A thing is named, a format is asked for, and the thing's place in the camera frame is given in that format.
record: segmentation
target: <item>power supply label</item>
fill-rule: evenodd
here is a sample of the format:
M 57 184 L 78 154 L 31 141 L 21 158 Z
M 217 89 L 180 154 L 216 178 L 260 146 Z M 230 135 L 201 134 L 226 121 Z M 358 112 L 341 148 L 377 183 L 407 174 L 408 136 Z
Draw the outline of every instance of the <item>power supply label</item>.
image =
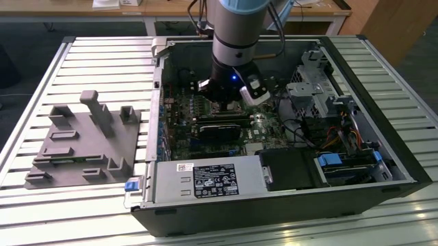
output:
M 234 164 L 194 167 L 196 197 L 240 195 Z

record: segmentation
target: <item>floor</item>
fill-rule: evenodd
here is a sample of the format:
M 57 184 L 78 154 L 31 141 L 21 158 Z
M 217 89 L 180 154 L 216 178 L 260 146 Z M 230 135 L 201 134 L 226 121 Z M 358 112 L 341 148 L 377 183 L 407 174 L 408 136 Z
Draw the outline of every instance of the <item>floor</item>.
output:
M 145 36 L 142 23 L 57 23 L 49 32 L 43 24 L 0 24 L 0 45 L 22 74 L 19 84 L 0 89 L 0 149 L 19 121 L 31 95 L 65 36 Z M 193 35 L 189 23 L 157 25 L 158 35 Z M 433 22 L 397 68 L 409 84 L 438 112 L 438 19 Z

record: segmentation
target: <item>blue latch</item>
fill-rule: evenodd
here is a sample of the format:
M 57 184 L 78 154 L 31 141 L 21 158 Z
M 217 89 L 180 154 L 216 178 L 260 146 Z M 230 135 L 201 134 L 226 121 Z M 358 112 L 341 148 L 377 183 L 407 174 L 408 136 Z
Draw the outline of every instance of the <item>blue latch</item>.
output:
M 131 192 L 131 191 L 138 191 L 141 189 L 141 181 L 129 181 L 125 183 L 125 191 Z
M 342 164 L 340 154 L 324 154 L 318 157 L 318 161 L 322 167 L 325 167 L 326 165 Z
M 382 161 L 381 153 L 378 151 L 374 151 L 373 155 L 374 155 L 374 158 L 376 158 L 377 162 L 381 162 Z

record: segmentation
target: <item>metal table surface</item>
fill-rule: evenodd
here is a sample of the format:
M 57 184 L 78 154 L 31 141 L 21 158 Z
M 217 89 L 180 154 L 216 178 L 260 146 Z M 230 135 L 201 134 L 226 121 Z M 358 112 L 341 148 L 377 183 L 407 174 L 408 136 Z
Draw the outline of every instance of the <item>metal table surface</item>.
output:
M 0 154 L 0 245 L 411 245 L 438 244 L 438 119 L 368 41 L 332 38 L 432 179 L 407 198 L 364 214 L 153 237 L 125 207 L 123 183 L 27 190 L 25 177 L 43 144 L 53 105 L 75 112 L 82 90 L 98 90 L 110 110 L 142 110 L 135 175 L 145 173 L 154 77 L 151 37 L 82 37 L 63 43 Z M 341 79 L 341 88 L 346 91 Z

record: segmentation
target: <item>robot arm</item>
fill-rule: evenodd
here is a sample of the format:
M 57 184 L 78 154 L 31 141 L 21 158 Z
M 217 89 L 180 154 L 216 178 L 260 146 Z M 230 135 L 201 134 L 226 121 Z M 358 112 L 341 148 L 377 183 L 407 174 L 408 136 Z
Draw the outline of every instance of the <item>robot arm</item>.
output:
M 278 3 L 289 7 L 289 14 L 292 1 Z M 270 98 L 254 63 L 270 5 L 270 0 L 208 1 L 208 26 L 214 28 L 213 70 L 210 79 L 200 82 L 200 91 L 212 101 L 230 103 L 244 98 L 249 105 L 258 105 Z

